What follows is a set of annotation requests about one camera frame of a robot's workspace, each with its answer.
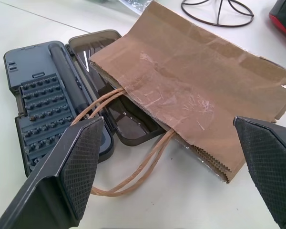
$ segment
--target paper bag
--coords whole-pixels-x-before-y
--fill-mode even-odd
[[[245,162],[233,118],[271,122],[286,110],[285,69],[156,2],[128,34],[90,60],[227,182]]]

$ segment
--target table surface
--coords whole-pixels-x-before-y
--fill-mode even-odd
[[[159,2],[186,17],[180,1]],[[192,22],[286,68],[286,37],[268,19],[275,0],[242,2],[255,13],[254,21],[246,27],[224,29]],[[14,123],[17,107],[8,89],[4,53],[53,40],[67,43],[71,37],[105,29],[124,35],[137,19],[137,15],[114,1],[0,1],[0,216],[26,179]],[[286,126],[286,113],[278,124]],[[115,152],[99,164],[94,185],[109,189],[120,183],[137,168],[156,140],[128,147],[115,137]],[[150,178],[137,191],[119,198],[91,195],[79,228],[277,229],[278,226],[246,165],[227,185],[193,153],[172,141]]]

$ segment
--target black plastic case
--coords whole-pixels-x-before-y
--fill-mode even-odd
[[[50,152],[80,111],[113,88],[89,65],[89,57],[120,38],[106,30],[8,51],[4,55],[9,89],[16,97],[15,118],[28,176]],[[128,146],[154,138],[164,130],[145,112],[121,96],[100,114],[105,127],[99,163],[113,153],[113,137]]]

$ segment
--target black wire frame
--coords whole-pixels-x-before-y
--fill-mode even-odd
[[[213,25],[213,26],[218,26],[218,27],[225,27],[225,28],[236,28],[236,27],[242,27],[242,26],[245,26],[245,25],[248,25],[250,24],[252,21],[253,21],[253,18],[254,18],[254,14],[252,12],[252,10],[247,7],[246,5],[242,4],[241,2],[238,2],[236,0],[228,0],[228,3],[229,5],[232,7],[232,9],[234,9],[236,12],[242,14],[242,15],[245,15],[245,16],[248,16],[250,17],[250,20],[246,23],[243,23],[243,24],[237,24],[237,25],[223,25],[223,24],[220,24],[219,23],[219,17],[220,17],[220,12],[221,12],[221,6],[223,4],[223,0],[220,0],[220,5],[219,5],[219,10],[218,10],[218,15],[217,15],[217,20],[216,20],[216,23],[212,23],[212,22],[209,22],[209,21],[205,21],[205,20],[202,20],[200,18],[197,18],[195,16],[193,16],[192,14],[190,14],[188,11],[185,10],[184,8],[184,5],[186,6],[196,6],[196,5],[200,5],[200,4],[203,4],[203,3],[206,3],[208,2],[209,0],[204,0],[204,1],[201,1],[201,2],[198,2],[198,3],[186,3],[188,0],[183,0],[182,3],[181,3],[181,9],[182,11],[189,17],[195,19],[196,21],[200,21],[202,23],[205,23],[205,24],[208,24],[208,25]],[[232,2],[240,5],[241,7],[245,8],[249,13],[244,13],[244,12],[241,12],[239,11],[238,9],[236,9]]]

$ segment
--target paper bag handle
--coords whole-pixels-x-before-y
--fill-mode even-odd
[[[87,113],[95,107],[98,103],[104,101],[101,103],[94,111],[93,113],[89,116],[89,118],[93,118],[101,109],[103,109],[108,103],[110,103],[112,100],[116,99],[117,97],[125,94],[126,91],[123,88],[118,88],[113,90],[112,92],[109,92],[99,99],[97,99],[95,102],[93,102],[90,106],[88,106],[85,110],[83,110],[71,123],[71,125],[74,125],[78,123]],[[123,182],[118,184],[116,187],[110,189],[109,191],[104,191],[101,189],[98,189],[96,187],[92,187],[91,194],[98,195],[98,196],[107,196],[107,197],[118,197],[124,194],[127,194],[129,192],[132,192],[133,190],[137,189],[151,174],[153,171],[154,167],[158,163],[165,147],[169,143],[170,139],[173,137],[175,131],[173,129],[170,129],[169,131],[166,132],[166,134],[161,138],[161,140],[156,144],[156,146],[150,151],[150,153],[147,155],[145,160],[140,164],[140,166],[137,168],[137,170],[129,176],[127,179],[125,179]],[[133,179],[135,179],[138,174],[145,168],[149,160],[152,158],[152,156],[158,152],[157,156],[155,157],[154,161],[148,168],[148,170],[145,172],[145,174],[132,186],[129,188],[119,191],[122,187],[127,185],[129,182],[131,182]]]

